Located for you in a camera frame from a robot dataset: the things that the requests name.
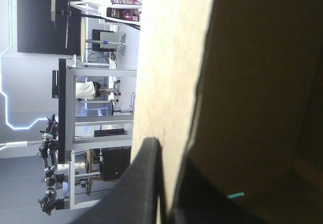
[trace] metal pole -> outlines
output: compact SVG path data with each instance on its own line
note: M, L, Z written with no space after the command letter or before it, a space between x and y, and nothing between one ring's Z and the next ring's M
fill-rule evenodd
M119 42L114 41L99 41L99 40L86 40L88 43L97 43L97 44L112 44L112 45L120 45Z

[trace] black panel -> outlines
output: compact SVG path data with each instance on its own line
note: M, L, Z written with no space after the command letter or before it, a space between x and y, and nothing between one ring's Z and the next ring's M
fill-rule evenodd
M126 131L124 128L117 129L106 129L106 130L95 130L95 137L105 137L105 136L116 136L116 135L125 135Z
M68 0L57 0L66 10ZM80 55L80 18L70 18L69 43L65 49L66 17L57 15L56 29L50 20L51 0L17 0L18 52Z
M59 59L59 163L65 163L66 59Z
M101 177L105 181L118 180L130 164L131 148L106 148L102 150Z

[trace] black screen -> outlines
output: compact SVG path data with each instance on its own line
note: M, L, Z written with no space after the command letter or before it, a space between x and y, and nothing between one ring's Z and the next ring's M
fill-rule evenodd
M66 10L68 0L56 0L57 10ZM65 16L50 20L51 0L17 0L18 52L80 55L80 18L70 18L68 48L65 49Z

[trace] book cover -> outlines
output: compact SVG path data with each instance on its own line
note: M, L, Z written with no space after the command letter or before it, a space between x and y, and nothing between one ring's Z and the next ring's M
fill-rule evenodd
M138 9L115 9L107 8L106 16L124 21L139 22Z

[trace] blue object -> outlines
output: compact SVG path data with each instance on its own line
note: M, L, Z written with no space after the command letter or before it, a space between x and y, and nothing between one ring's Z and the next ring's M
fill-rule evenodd
M240 192L240 193L237 193L237 194L228 195L227 198L228 199L234 199L234 198L241 197L241 196L244 196L244 192Z
M69 184L63 182L63 195L66 196L70 192Z

